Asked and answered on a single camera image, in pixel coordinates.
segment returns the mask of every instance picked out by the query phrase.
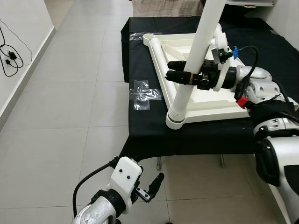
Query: transparent tape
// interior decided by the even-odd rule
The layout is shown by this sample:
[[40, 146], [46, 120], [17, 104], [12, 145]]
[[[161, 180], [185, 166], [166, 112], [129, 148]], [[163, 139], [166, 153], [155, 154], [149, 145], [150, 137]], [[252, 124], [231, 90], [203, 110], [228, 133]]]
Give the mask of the transparent tape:
[[134, 88], [129, 92], [130, 100], [134, 102], [134, 110], [147, 111], [150, 109], [151, 100], [162, 100], [162, 93], [157, 89], [150, 89], [149, 82], [134, 81]]
[[[142, 41], [143, 40], [143, 35], [149, 34], [149, 33], [134, 33], [130, 35], [129, 40], [130, 41]], [[162, 33], [152, 33], [153, 35], [161, 35]]]

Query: blue clip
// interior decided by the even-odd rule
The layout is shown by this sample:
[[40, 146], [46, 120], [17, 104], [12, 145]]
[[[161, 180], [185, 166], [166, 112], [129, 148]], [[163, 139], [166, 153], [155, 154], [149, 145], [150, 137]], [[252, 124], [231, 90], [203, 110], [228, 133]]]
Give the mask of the blue clip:
[[234, 59], [237, 59], [239, 57], [239, 49], [237, 48], [237, 46], [235, 46], [235, 49], [233, 51], [233, 56]]

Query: table leg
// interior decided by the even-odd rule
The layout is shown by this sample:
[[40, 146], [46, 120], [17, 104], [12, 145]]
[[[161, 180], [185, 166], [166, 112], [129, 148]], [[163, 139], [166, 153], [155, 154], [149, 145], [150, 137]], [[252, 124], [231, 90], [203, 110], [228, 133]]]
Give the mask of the table leg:
[[220, 154], [219, 157], [220, 157], [220, 166], [221, 166], [221, 168], [225, 168], [225, 162], [224, 162], [223, 154]]
[[157, 158], [157, 170], [160, 171], [162, 168], [161, 157]]

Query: tile floor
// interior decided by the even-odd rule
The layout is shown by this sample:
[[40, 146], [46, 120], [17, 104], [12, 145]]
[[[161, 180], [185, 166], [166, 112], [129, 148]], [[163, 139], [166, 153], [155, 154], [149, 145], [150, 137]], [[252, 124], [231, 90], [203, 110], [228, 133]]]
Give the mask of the tile floor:
[[[132, 14], [131, 2], [47, 5], [52, 19], [63, 21], [0, 133], [5, 224], [71, 224], [76, 184], [118, 155], [128, 137], [120, 29]], [[121, 217], [123, 224], [277, 224], [249, 157], [225, 160], [227, 167], [220, 168], [216, 155], [164, 158], [165, 181], [157, 197], [149, 204], [138, 201]], [[156, 159], [141, 164], [141, 186], [147, 188], [158, 174]], [[88, 181], [78, 205], [104, 187], [111, 173]]]

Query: black tablecloth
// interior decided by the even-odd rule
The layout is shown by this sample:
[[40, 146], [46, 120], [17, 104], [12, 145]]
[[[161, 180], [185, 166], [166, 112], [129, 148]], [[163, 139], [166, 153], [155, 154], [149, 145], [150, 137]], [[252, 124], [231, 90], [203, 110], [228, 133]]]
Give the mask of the black tablecloth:
[[[122, 58], [125, 81], [134, 88], [135, 80], [148, 80], [150, 89], [160, 89], [148, 47], [141, 40], [144, 33], [195, 33], [199, 17], [132, 17], [122, 30]], [[258, 67], [268, 70], [285, 86], [287, 94], [299, 99], [299, 53], [283, 37], [273, 34], [260, 19], [220, 22], [229, 44], [239, 48], [255, 45], [260, 51]], [[252, 65], [253, 54], [242, 52], [240, 59]], [[171, 130], [165, 124], [167, 107], [162, 101], [150, 101], [150, 110], [136, 111], [129, 101], [129, 137], [121, 156], [137, 161], [168, 155], [253, 154], [254, 136], [250, 119], [230, 119], [184, 124]]]

